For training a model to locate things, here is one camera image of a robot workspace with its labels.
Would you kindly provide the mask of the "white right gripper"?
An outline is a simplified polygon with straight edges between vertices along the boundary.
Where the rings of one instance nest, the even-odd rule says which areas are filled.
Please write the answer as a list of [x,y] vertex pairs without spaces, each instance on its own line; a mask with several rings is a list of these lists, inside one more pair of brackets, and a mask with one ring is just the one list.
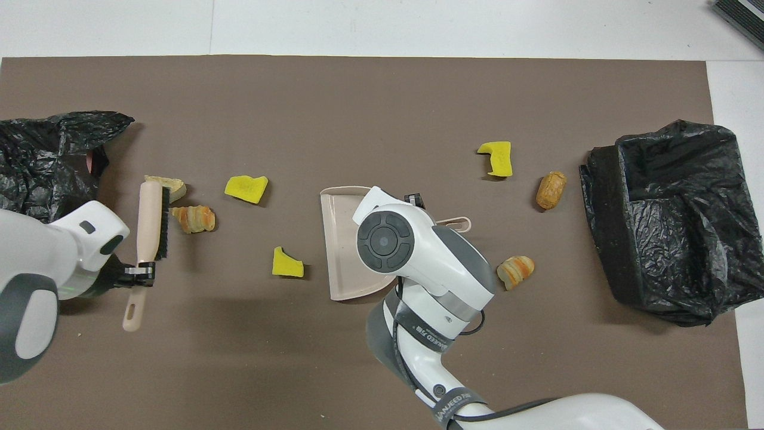
[[405,195],[405,201],[396,199],[379,187],[372,187],[368,193],[363,196],[361,203],[358,204],[353,219],[366,219],[374,213],[391,212],[403,215],[404,218],[411,218],[418,213],[418,208],[425,208],[423,198],[420,193],[410,193]]

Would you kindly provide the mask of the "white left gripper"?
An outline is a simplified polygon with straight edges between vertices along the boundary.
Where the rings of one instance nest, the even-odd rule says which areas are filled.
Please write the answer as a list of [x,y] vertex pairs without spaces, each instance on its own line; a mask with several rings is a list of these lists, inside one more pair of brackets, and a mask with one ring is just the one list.
[[128,288],[152,287],[155,283],[155,261],[139,262],[137,266],[119,260],[107,261],[130,235],[130,229],[104,204],[88,201],[50,225],[74,237],[76,260],[81,269],[95,272],[106,264],[107,277],[112,281],[126,281]]

